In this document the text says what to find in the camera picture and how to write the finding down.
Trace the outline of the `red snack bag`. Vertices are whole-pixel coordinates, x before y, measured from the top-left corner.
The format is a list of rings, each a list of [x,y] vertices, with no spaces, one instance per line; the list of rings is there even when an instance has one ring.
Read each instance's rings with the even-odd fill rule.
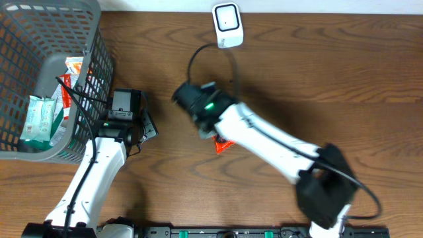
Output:
[[[213,140],[215,142],[215,150],[217,154],[220,154],[224,152],[226,149],[231,147],[232,145],[235,145],[234,141],[226,140],[225,138],[216,135],[213,137]]]

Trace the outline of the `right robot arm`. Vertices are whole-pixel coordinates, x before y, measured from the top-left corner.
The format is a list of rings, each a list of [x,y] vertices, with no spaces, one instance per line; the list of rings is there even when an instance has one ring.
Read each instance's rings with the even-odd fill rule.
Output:
[[[183,83],[172,100],[190,115],[201,136],[244,147],[294,185],[297,205],[311,221],[310,237],[343,235],[358,185],[337,146],[319,147],[289,135],[213,83]]]

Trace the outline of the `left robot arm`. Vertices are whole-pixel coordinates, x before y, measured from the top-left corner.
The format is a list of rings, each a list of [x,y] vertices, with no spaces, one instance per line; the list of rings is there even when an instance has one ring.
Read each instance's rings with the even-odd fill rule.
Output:
[[[28,223],[24,238],[137,237],[128,219],[110,219],[100,226],[100,211],[110,186],[132,156],[131,148],[157,136],[148,111],[147,95],[135,89],[117,89],[112,106],[89,124],[85,154],[68,189],[42,223]]]

